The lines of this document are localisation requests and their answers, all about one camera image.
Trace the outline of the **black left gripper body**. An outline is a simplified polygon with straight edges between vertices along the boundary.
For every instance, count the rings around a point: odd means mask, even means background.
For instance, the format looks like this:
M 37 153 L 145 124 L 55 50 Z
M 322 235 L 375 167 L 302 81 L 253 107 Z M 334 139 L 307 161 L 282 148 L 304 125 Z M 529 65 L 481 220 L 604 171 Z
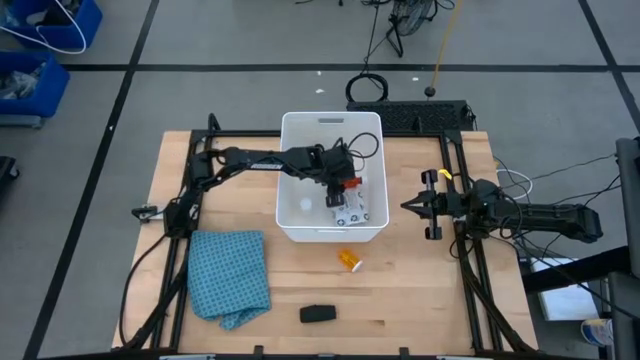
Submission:
M 341 194 L 344 191 L 344 183 L 355 177 L 353 157 L 346 147 L 321 151 L 318 167 L 313 180 L 326 186 L 331 196 Z

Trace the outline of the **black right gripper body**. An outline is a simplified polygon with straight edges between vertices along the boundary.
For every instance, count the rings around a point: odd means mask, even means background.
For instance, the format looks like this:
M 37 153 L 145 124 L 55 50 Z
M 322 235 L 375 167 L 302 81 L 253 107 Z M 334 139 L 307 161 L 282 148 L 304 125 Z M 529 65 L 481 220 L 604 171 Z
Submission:
M 453 187 L 447 192 L 437 192 L 435 185 L 439 176 L 442 175 L 446 183 Z M 454 187 L 454 174 L 446 169 L 430 169 L 422 173 L 422 182 L 425 185 L 425 191 L 431 192 L 431 201 L 425 203 L 424 206 L 431 208 L 431 216 L 425 217 L 429 220 L 429 225 L 425 229 L 425 237 L 428 240 L 441 240 L 442 228 L 438 225 L 438 216 L 451 216 L 453 218 L 462 217 L 465 214 L 463 206 L 463 196 L 458 193 Z

